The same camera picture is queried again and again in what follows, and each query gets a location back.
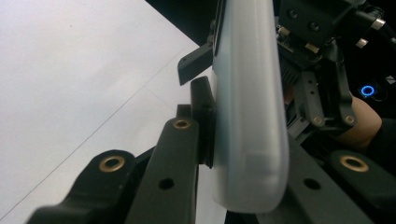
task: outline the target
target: metal screw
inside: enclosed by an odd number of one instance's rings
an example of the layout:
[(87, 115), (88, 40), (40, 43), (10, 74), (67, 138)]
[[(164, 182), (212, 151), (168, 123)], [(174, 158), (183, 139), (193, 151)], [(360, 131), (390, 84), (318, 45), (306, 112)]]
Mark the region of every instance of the metal screw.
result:
[(350, 115), (346, 116), (346, 123), (352, 124), (354, 121), (355, 119), (352, 116)]
[(321, 117), (315, 117), (314, 118), (314, 123), (316, 125), (320, 125), (323, 122), (323, 119)]
[(364, 48), (364, 46), (366, 46), (367, 45), (367, 43), (368, 43), (369, 41), (367, 41), (366, 39), (360, 39), (359, 41), (358, 41), (358, 43), (356, 43), (356, 46), (358, 47), (358, 48), (360, 48), (360, 49), (362, 49), (362, 48)]
[(309, 27), (309, 29), (311, 29), (312, 31), (315, 31), (315, 32), (318, 32), (319, 31), (319, 24), (317, 24), (316, 22), (314, 22), (314, 21), (311, 21), (311, 22), (309, 22), (309, 25), (308, 25), (308, 27)]
[(381, 29), (383, 26), (385, 25), (385, 21), (380, 20), (380, 19), (376, 19), (373, 24), (372, 24), (372, 28), (379, 30)]
[(288, 11), (288, 14), (289, 14), (289, 18), (291, 18), (291, 19), (293, 19), (293, 20), (295, 20), (295, 19), (298, 18), (297, 12), (294, 11), (294, 10), (292, 10), (292, 9)]

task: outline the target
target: black mechanical part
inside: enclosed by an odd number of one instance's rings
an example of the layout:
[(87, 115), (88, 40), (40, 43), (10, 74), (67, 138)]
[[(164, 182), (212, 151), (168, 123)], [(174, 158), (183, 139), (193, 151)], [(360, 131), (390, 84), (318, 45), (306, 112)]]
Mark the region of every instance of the black mechanical part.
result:
[(138, 183), (134, 156), (120, 150), (91, 160), (66, 198), (55, 206), (37, 209), (28, 224), (121, 224)]
[(206, 43), (187, 56), (177, 65), (180, 85), (193, 80), (213, 64), (213, 43)]
[(364, 39), (361, 38), (369, 32), (375, 21), (375, 16), (354, 8), (346, 15), (343, 22), (340, 23), (336, 33), (347, 44), (357, 45), (357, 47), (363, 48), (367, 42), (364, 42)]
[(282, 0), (279, 23), (318, 48), (334, 35), (345, 15), (361, 0)]
[(324, 75), (319, 81), (320, 95), (322, 102), (328, 111), (335, 115), (336, 119), (329, 122), (337, 133), (342, 133), (353, 127), (357, 123), (354, 111), (352, 110), (352, 95), (347, 82), (347, 72), (344, 65), (344, 54), (333, 42), (324, 56), (327, 60), (322, 64)]
[(215, 27), (214, 27), (214, 40), (213, 40), (213, 56), (216, 57), (219, 51), (219, 41), (221, 37), (222, 24), (225, 15), (226, 0), (218, 0), (218, 7), (216, 11)]
[(166, 122), (125, 223), (195, 221), (198, 134), (193, 119)]
[(191, 82), (191, 115), (200, 125), (200, 163), (212, 168), (216, 103), (207, 77), (199, 77)]
[(374, 223), (292, 138), (289, 144), (285, 196), (275, 211), (257, 215), (260, 223)]
[(326, 170), (343, 190), (378, 223), (394, 223), (396, 179), (360, 153), (335, 150)]

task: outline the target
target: white phone case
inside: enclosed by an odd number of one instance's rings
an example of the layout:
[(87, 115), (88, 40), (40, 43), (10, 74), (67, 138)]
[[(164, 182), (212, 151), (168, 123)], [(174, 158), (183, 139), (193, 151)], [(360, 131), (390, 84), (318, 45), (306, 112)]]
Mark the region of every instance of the white phone case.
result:
[(234, 212), (269, 212), (289, 170), (272, 0), (226, 1), (217, 47), (214, 199)]

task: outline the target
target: blue led light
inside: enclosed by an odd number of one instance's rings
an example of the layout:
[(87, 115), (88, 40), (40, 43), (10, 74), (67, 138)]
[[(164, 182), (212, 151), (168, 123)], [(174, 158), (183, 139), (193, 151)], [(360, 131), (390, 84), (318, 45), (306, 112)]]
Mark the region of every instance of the blue led light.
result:
[(375, 89), (372, 86), (363, 86), (361, 88), (361, 94), (365, 97), (370, 97), (374, 95), (374, 93), (375, 93)]

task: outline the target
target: gray floor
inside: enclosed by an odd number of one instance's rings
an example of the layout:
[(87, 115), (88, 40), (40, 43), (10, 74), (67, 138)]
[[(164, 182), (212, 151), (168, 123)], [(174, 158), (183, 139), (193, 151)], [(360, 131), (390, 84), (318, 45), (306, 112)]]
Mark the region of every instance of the gray floor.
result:
[[(59, 203), (94, 156), (155, 146), (190, 102), (177, 63), (197, 47), (144, 0), (3, 0), (0, 224)], [(201, 167), (197, 223), (223, 223), (209, 176)]]

